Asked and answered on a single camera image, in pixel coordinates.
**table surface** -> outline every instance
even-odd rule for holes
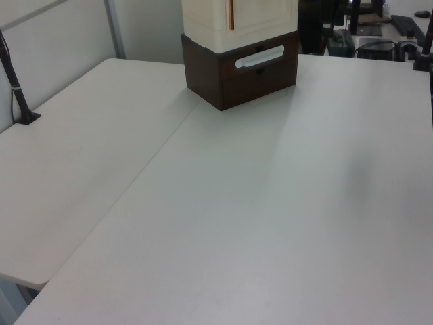
[[[199,101],[183,66],[106,60],[3,132],[0,276],[41,289]]]
[[[16,324],[430,325],[432,168],[427,73],[300,56],[201,101]]]

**dark brown drawer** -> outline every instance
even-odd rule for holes
[[[230,108],[296,84],[297,57],[223,81],[224,108]]]
[[[298,32],[268,39],[225,53],[214,53],[182,35],[187,86],[219,110],[243,104],[296,83]],[[236,60],[280,45],[283,55],[265,62]]]
[[[276,47],[279,47],[280,45],[284,46],[284,53],[279,58],[275,58],[267,62],[263,62],[262,64],[257,64],[256,66],[251,66],[251,67],[236,68],[235,66],[235,63],[238,59],[242,59],[247,56],[251,56],[256,53],[260,53],[270,49],[274,49]],[[256,70],[258,68],[262,68],[269,64],[274,64],[277,62],[281,62],[293,58],[294,56],[297,55],[298,55],[298,35],[295,32],[288,35],[275,37],[273,39],[263,41],[260,43],[255,43],[253,45],[249,45],[246,47],[241,47],[233,51],[228,51],[223,55],[221,55],[221,57],[219,58],[221,79],[224,80],[231,77],[235,77],[240,74],[244,74]]]

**black stand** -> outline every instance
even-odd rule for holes
[[[17,123],[29,125],[31,122],[41,117],[40,114],[33,113],[27,106],[26,98],[22,93],[20,83],[15,74],[14,67],[12,66],[11,58],[4,41],[3,34],[0,31],[0,60],[6,71],[7,78],[11,84],[12,91],[14,92],[16,101],[21,109],[21,118],[16,121]]]
[[[422,47],[422,52],[417,52],[415,62],[413,63],[413,69],[415,71],[426,71],[432,70],[432,62],[430,60],[430,50],[432,48],[433,41],[433,16],[430,16],[430,22],[428,23],[426,40]]]

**white wall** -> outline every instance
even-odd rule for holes
[[[3,35],[31,110],[101,61],[115,58],[104,0],[67,0]],[[0,132],[12,123],[9,101],[10,84],[0,66]]]
[[[127,59],[183,63],[181,0],[110,0]]]

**keyboard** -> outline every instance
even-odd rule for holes
[[[398,15],[391,15],[391,18],[392,23],[394,24],[395,28],[398,30],[401,36],[407,36],[407,31],[411,29],[415,32],[415,38],[418,41],[418,45],[421,47],[424,46],[426,35],[422,32],[421,29],[419,29],[415,20],[413,20],[411,17]]]

